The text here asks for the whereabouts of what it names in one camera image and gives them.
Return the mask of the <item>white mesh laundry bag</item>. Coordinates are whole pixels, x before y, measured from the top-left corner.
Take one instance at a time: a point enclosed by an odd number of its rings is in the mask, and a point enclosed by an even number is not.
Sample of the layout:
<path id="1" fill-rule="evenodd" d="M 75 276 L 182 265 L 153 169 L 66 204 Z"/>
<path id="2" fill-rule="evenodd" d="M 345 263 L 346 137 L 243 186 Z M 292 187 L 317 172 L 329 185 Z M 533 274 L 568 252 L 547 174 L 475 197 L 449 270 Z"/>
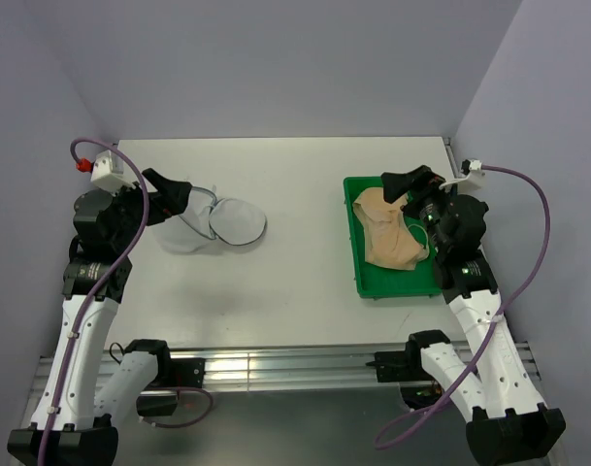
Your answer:
<path id="1" fill-rule="evenodd" d="M 191 254 L 212 243 L 245 247 L 262 238 L 265 213 L 247 201 L 218 197 L 213 190 L 193 186 L 186 210 L 152 226 L 157 244 L 174 254 Z"/>

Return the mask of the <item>beige bra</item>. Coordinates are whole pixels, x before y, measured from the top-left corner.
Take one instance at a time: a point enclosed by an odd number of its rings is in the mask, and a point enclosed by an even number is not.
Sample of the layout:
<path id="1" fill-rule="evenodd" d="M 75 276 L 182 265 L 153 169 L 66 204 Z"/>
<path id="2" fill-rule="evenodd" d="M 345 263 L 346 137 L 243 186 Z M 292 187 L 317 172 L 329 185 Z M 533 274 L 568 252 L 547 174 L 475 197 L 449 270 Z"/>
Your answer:
<path id="1" fill-rule="evenodd" d="M 419 243 L 411 234 L 402 209 L 408 204 L 404 194 L 393 203 L 383 198 L 382 187 L 363 190 L 352 203 L 364 230 L 364 258 L 380 268 L 413 271 L 430 255 L 428 240 Z"/>

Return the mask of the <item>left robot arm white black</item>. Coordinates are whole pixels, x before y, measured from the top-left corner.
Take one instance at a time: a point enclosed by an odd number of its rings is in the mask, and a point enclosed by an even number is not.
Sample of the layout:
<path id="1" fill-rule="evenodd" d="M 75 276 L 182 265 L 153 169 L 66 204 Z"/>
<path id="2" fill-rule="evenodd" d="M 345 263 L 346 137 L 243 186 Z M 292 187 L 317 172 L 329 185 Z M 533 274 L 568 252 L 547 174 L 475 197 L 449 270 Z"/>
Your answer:
<path id="1" fill-rule="evenodd" d="M 97 385 L 105 341 L 132 264 L 125 251 L 147 226 L 185 211 L 192 185 L 142 173 L 154 188 L 124 184 L 111 194 L 93 189 L 74 203 L 76 235 L 63 275 L 63 317 L 49 378 L 25 428 L 10 433 L 7 450 L 23 465 L 111 465 L 121 420 L 142 391 L 174 375 L 163 340 L 139 339 L 123 351 L 103 387 Z"/>

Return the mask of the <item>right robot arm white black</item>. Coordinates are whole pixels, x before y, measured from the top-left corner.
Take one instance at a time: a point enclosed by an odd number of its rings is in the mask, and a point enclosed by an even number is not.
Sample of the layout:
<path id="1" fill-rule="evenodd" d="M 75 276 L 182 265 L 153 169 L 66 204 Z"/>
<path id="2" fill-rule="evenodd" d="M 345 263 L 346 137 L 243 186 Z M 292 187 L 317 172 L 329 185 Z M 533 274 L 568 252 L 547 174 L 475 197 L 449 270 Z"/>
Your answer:
<path id="1" fill-rule="evenodd" d="M 481 250 L 487 204 L 455 192 L 456 181 L 446 181 L 425 165 L 404 174 L 384 173 L 381 183 L 386 202 L 410 196 L 402 211 L 423 223 L 436 251 L 436 281 L 473 357 L 463 363 L 438 330 L 410 335 L 404 357 L 407 372 L 418 379 L 431 376 L 443 394 L 435 404 L 415 410 L 418 421 L 395 439 L 377 436 L 376 449 L 397 446 L 453 403 L 466 421 L 468 445 L 478 464 L 507 465 L 547 456 L 566 421 L 560 410 L 547 407 L 509 332 L 505 311 L 530 281 L 510 297 L 501 297 Z"/>

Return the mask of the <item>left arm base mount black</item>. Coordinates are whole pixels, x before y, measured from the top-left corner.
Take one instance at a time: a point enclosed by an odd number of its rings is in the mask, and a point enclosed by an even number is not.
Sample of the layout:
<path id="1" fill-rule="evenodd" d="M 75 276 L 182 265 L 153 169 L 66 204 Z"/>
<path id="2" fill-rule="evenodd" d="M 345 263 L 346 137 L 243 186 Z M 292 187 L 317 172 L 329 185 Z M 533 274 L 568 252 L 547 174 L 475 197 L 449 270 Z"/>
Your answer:
<path id="1" fill-rule="evenodd" d="M 185 387 L 202 388 L 205 376 L 204 358 L 175 358 L 158 369 L 151 388 L 179 389 Z"/>

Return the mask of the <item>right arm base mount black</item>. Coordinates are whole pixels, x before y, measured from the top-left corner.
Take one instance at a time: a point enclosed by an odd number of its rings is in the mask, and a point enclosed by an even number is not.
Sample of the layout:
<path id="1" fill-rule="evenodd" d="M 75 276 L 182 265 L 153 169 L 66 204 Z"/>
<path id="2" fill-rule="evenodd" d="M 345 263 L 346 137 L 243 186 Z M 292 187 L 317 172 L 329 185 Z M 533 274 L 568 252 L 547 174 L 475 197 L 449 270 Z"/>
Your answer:
<path id="1" fill-rule="evenodd" d="M 404 383 L 420 380 L 418 373 L 408 363 L 406 353 L 402 350 L 378 351 L 374 359 L 366 363 L 375 371 L 378 383 Z"/>

